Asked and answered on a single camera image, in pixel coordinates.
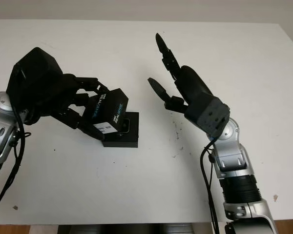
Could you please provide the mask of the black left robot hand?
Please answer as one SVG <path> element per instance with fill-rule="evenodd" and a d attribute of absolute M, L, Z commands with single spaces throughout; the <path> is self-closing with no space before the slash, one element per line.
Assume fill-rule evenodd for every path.
<path fill-rule="evenodd" d="M 32 125 L 41 117 L 51 116 L 72 129 L 79 129 L 83 133 L 98 140 L 103 140 L 104 134 L 78 112 L 69 108 L 70 105 L 86 106 L 90 100 L 87 93 L 78 93 L 84 89 L 96 94 L 107 94 L 108 88 L 97 78 L 76 77 L 73 74 L 63 74 L 54 84 L 36 89 L 36 93 L 30 94 L 32 102 L 28 107 L 28 115 L 25 124 Z"/>

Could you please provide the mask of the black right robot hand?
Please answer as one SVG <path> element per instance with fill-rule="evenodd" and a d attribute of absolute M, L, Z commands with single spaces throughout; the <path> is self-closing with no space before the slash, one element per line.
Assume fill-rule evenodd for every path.
<path fill-rule="evenodd" d="M 160 34 L 157 33 L 155 38 L 159 51 L 163 56 L 162 62 L 182 96 L 169 96 L 164 87 L 155 79 L 148 78 L 147 80 L 154 92 L 164 102 L 164 107 L 167 110 L 184 113 L 200 93 L 211 95 L 212 92 L 191 67 L 178 64 L 173 52 L 167 47 Z"/>

